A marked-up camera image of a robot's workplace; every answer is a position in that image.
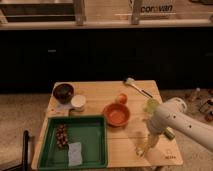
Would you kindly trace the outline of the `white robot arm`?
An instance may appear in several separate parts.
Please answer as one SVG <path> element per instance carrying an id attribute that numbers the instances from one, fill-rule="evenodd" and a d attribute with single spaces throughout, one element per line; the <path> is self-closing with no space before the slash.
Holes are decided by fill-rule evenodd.
<path id="1" fill-rule="evenodd" d="M 186 111 L 187 105 L 181 98 L 171 98 L 155 108 L 147 128 L 152 135 L 160 135 L 170 127 L 213 152 L 213 126 L 187 116 Z"/>

